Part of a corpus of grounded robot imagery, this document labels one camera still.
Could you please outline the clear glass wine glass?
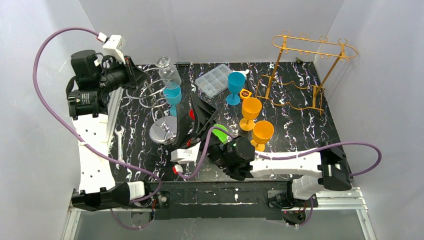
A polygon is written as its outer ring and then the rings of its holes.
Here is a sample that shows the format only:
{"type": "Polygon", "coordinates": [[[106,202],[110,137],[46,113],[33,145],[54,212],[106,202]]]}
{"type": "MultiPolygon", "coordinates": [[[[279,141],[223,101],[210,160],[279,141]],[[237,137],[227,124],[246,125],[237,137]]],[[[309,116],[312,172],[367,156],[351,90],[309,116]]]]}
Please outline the clear glass wine glass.
{"type": "Polygon", "coordinates": [[[165,86],[169,89],[175,89],[182,83],[179,72],[168,56],[161,56],[155,63],[158,68],[158,74],[165,86]]]}

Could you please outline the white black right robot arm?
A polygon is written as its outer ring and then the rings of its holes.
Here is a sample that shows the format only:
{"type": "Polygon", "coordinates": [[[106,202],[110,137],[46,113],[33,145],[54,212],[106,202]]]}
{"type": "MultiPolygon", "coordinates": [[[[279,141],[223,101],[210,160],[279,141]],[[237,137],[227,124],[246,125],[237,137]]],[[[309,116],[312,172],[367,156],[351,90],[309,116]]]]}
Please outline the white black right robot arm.
{"type": "Polygon", "coordinates": [[[242,101],[243,130],[252,132],[252,139],[229,136],[223,143],[215,134],[226,131],[215,126],[217,110],[196,94],[190,97],[194,116],[178,115],[178,133],[188,121],[194,124],[188,141],[171,152],[173,171],[183,176],[182,165],[196,163],[200,168],[210,159],[231,179],[244,181],[271,175],[298,175],[288,183],[285,200],[294,204],[310,199],[323,191],[348,191],[352,188],[347,159],[339,144],[331,144],[300,152],[265,152],[265,145],[275,128],[269,121],[256,121],[263,105],[254,97],[242,101]]]}

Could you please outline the chrome spiral glass rack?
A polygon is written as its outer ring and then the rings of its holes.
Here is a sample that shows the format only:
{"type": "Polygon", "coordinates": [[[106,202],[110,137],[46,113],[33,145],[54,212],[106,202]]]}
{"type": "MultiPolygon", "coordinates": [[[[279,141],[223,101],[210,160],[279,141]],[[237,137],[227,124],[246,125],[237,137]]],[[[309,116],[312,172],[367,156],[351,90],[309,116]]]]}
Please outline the chrome spiral glass rack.
{"type": "Polygon", "coordinates": [[[137,89],[125,89],[124,97],[136,100],[147,110],[150,110],[153,124],[149,129],[150,139],[161,145],[171,145],[177,138],[177,118],[164,108],[168,106],[167,94],[164,93],[171,86],[169,79],[159,77],[142,81],[137,89]]]}

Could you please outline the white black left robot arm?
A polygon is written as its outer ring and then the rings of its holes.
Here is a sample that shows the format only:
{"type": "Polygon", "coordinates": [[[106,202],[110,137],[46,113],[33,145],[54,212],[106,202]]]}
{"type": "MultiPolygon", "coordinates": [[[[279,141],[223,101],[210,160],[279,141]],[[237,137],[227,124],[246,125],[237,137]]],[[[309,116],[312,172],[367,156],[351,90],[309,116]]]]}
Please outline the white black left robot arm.
{"type": "Polygon", "coordinates": [[[115,182],[107,160],[107,126],[110,93],[137,89],[148,76],[129,56],[123,62],[112,55],[98,56],[92,49],[71,55],[75,75],[65,90],[80,156],[80,184],[71,204],[90,212],[125,207],[146,194],[142,181],[115,182]]]}

